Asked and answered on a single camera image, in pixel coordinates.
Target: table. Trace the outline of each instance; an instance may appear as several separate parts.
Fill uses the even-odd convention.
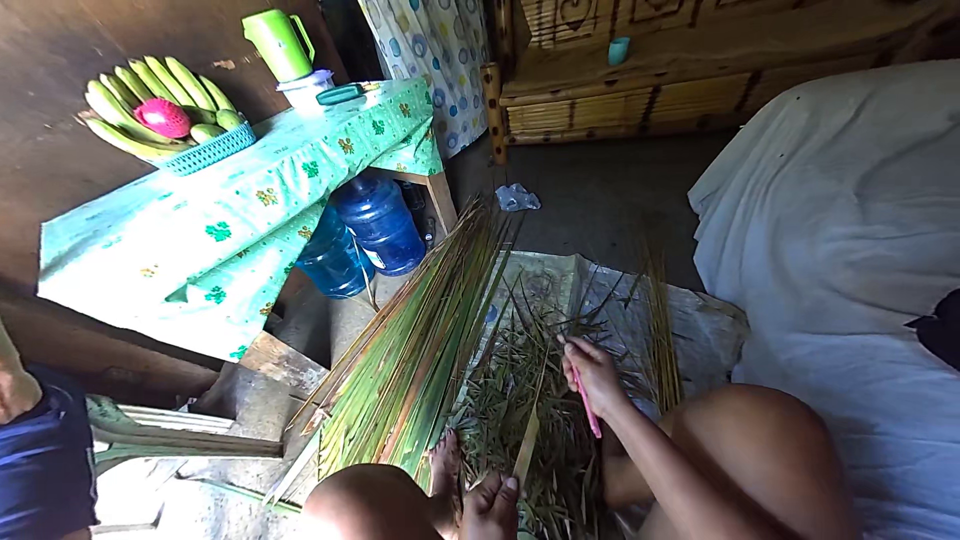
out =
[[[423,79],[390,81],[322,117],[288,110],[250,148],[187,177],[157,171],[41,226],[37,295],[236,362],[336,187],[367,167],[424,184],[456,220]]]

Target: bed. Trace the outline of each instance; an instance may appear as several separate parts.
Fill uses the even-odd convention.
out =
[[[960,373],[904,326],[960,287],[960,61],[787,90],[689,193],[734,379],[826,420],[867,538],[960,538]]]

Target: green plastic pitcher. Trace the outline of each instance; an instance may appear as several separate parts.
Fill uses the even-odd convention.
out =
[[[303,47],[290,24],[291,19],[300,29],[310,58],[303,54]],[[306,36],[298,16],[288,17],[280,10],[267,10],[244,17],[243,37],[253,42],[279,82],[294,81],[313,73],[313,43]]]

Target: hand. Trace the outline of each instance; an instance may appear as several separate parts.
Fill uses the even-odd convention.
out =
[[[516,479],[491,472],[464,497],[461,540],[516,540]]]
[[[564,375],[570,390],[578,390],[573,378],[573,366],[577,366],[590,408],[597,416],[609,420],[608,415],[630,401],[620,387],[612,356],[579,337],[568,336],[561,341],[565,343]]]

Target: pink handle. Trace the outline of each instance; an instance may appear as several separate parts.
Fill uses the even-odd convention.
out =
[[[584,408],[587,410],[587,421],[590,422],[590,430],[593,431],[593,436],[600,439],[603,438],[603,432],[600,430],[600,423],[597,422],[597,415],[593,414],[593,410],[590,408],[590,403],[587,401],[587,389],[584,388],[584,384],[580,382],[580,370],[577,369],[577,366],[570,365],[573,368],[573,379],[577,382],[577,391],[580,392],[580,397],[584,400]]]

